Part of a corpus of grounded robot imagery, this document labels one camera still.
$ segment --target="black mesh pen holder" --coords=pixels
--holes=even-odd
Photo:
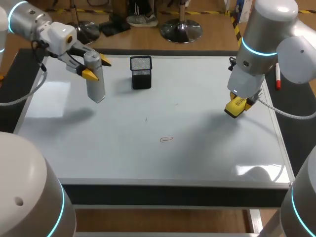
[[[130,58],[130,70],[132,71],[132,85],[134,90],[152,88],[152,69],[151,56]]]

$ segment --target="white cable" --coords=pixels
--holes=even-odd
[[[280,115],[283,115],[283,116],[286,116],[288,118],[291,118],[291,119],[298,119],[298,120],[307,120],[307,119],[313,119],[316,117],[316,112],[313,113],[312,115],[309,115],[309,116],[296,116],[296,115],[291,115],[291,114],[288,114],[286,112],[283,112],[281,110],[278,110],[277,108],[271,106],[271,105],[268,105],[266,102],[264,102],[263,100],[261,100],[260,98],[258,99],[262,104],[264,104],[265,106],[267,106],[269,109],[272,109],[274,110],[275,112],[279,113]]]
[[[43,73],[43,79],[42,81],[40,82],[40,84],[34,89],[32,90],[29,94],[21,97],[20,99],[17,99],[15,101],[11,101],[11,102],[6,102],[6,103],[0,103],[0,107],[3,107],[3,106],[12,106],[12,105],[16,105],[24,100],[26,100],[27,98],[29,98],[30,96],[32,96],[35,92],[38,91],[38,89],[41,88],[41,86],[45,83],[47,79],[47,71]]]

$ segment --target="yellow black hazard tape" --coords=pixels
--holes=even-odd
[[[231,18],[231,22],[233,24],[233,28],[234,28],[234,32],[235,32],[235,35],[237,38],[238,46],[240,47],[240,45],[241,45],[241,33],[240,33],[238,23],[232,14],[230,14],[230,18]]]
[[[315,10],[299,10],[298,13],[303,13],[303,14],[316,14]]]
[[[160,11],[162,15],[179,15],[178,11]],[[186,15],[224,14],[223,11],[186,11]]]
[[[49,8],[44,10],[46,12],[57,12],[57,13],[65,13],[70,12],[70,9],[55,9],[55,8]],[[89,9],[77,9],[78,12],[85,12],[85,13],[95,13],[95,14],[109,14],[112,13],[110,10],[89,10]],[[162,15],[179,15],[178,11],[160,11]],[[316,10],[300,10],[299,13],[303,14],[316,14]],[[211,14],[225,14],[227,15],[227,12],[223,11],[186,11],[186,15],[211,15]]]
[[[55,9],[55,8],[49,8],[45,9],[46,12],[57,12],[59,14],[70,12],[69,8],[65,9]],[[91,14],[110,14],[112,11],[110,10],[88,10],[88,9],[77,9],[77,12],[85,12],[85,13],[91,13]]]

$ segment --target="glowing cyan ring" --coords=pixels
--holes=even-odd
[[[61,210],[60,210],[60,214],[59,214],[58,220],[57,220],[57,222],[56,222],[54,228],[50,231],[50,233],[48,234],[47,237],[51,237],[51,236],[52,236],[52,234],[53,234],[54,231],[56,230],[56,228],[57,228],[57,226],[58,226],[58,224],[59,224],[59,222],[60,222],[60,220],[61,220],[61,217],[62,217],[62,215],[63,215],[63,212],[64,212],[64,207],[65,207],[65,193],[64,193],[63,186],[61,185],[60,182],[59,182],[59,184],[60,184],[60,187],[61,187],[61,191],[62,191],[62,193],[63,193],[63,204],[61,205]]]
[[[252,52],[252,53],[254,53],[254,54],[257,54],[257,55],[260,55],[260,56],[273,56],[273,55],[276,55],[276,54],[277,54],[277,53],[260,53],[260,52],[257,52],[257,51],[255,51],[255,50],[249,48],[249,47],[246,45],[245,41],[243,41],[243,38],[241,39],[241,41],[242,41],[243,46],[245,46],[246,49],[248,49],[250,52]]]
[[[312,237],[316,237],[311,231],[310,229],[308,229],[308,227],[304,224],[304,222],[302,221],[300,215],[298,214],[297,210],[296,210],[296,207],[295,207],[295,204],[294,204],[294,198],[293,198],[293,188],[292,188],[292,204],[293,204],[293,209],[294,209],[294,212],[297,216],[297,219],[301,222],[302,226],[305,228],[305,230],[312,236]]]
[[[9,26],[8,26],[8,27],[9,27],[9,31],[10,31],[11,33],[13,33],[13,34],[14,34],[14,32],[12,31],[11,26],[10,26],[10,21],[11,21],[12,14],[13,14],[14,10],[15,10],[19,5],[21,5],[21,4],[25,3],[25,2],[27,2],[27,1],[21,1],[21,2],[17,3],[17,4],[11,9],[11,11],[10,11],[10,13],[9,13],[9,16],[8,16]]]

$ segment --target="red marker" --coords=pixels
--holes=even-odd
[[[281,90],[281,72],[278,63],[276,64],[276,90]]]

